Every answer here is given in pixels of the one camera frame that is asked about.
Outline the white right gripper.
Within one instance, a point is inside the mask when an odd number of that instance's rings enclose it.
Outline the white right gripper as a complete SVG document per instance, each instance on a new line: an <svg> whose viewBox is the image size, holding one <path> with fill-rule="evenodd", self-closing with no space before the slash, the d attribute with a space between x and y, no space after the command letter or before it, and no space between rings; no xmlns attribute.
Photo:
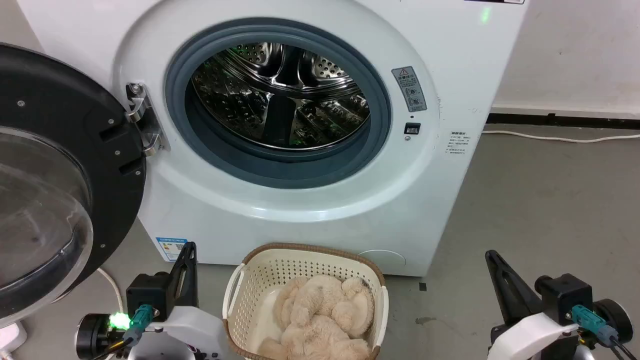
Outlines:
<svg viewBox="0 0 640 360"><path fill-rule="evenodd" d="M486 251L485 260L503 324L512 326L494 328L499 335L489 347L490 360L594 360L598 346L617 360L633 360L626 344L634 327L619 303L595 301L592 310L575 305L566 314L568 324L560 325L541 313L541 298L497 251Z"/></svg>

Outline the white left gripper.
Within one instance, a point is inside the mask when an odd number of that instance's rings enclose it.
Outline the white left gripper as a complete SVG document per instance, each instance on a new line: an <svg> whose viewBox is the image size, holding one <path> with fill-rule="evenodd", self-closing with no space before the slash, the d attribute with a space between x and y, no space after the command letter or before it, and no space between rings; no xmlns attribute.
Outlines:
<svg viewBox="0 0 640 360"><path fill-rule="evenodd" d="M80 360L224 360L229 353L221 319L198 308L197 246L187 242L170 272L169 299L179 306L161 319L158 311L137 315L90 313L75 333Z"/></svg>

